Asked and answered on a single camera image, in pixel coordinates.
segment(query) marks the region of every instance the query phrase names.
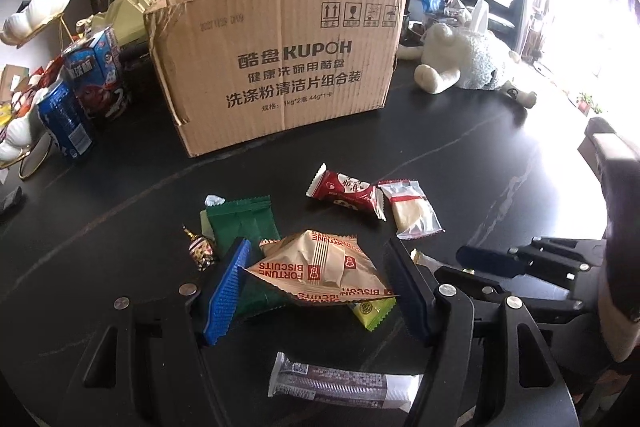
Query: yellow decorative object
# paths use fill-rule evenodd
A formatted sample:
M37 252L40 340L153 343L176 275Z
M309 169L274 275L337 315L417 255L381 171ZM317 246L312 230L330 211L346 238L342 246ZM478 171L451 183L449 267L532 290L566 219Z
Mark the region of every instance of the yellow decorative object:
M11 120L11 102L0 103L0 129L9 123Z
M88 26L92 32L113 26L118 45L123 46L137 39L146 38L145 23L142 14L153 0L114 0L104 13L97 13L78 26Z

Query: plush sheep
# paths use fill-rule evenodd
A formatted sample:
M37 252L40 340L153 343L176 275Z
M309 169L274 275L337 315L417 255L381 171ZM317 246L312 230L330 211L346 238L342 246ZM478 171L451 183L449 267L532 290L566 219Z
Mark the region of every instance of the plush sheep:
M488 4L479 0L469 28L431 26L422 47L398 47L398 58L420 60L415 82L430 93L456 85L463 89L499 89L523 107L536 103L536 93L517 89L511 81L520 56L487 30Z

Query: white snack packet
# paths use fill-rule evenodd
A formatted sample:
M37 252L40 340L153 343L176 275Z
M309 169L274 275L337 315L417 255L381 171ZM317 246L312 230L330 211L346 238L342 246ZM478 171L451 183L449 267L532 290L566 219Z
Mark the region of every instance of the white snack packet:
M398 239L418 239L444 231L416 180L388 180L378 187L391 203Z

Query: blue snack box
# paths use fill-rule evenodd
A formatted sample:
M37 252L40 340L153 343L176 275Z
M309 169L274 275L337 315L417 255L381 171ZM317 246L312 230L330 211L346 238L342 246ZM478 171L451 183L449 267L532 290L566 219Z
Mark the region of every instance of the blue snack box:
M70 85L89 117L113 120L123 113L130 94L113 28L74 42L65 50L64 61Z
M444 0L421 0L422 11L426 14L442 15L444 13Z

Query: cardboard box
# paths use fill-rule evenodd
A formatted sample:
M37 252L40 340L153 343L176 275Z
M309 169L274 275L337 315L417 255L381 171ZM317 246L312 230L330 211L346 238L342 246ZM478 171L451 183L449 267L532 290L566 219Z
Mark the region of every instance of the cardboard box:
M0 102L10 102L12 85L20 84L25 78L29 80L29 68L7 64L0 74Z
M190 156L385 105L405 0L158 0L156 72Z

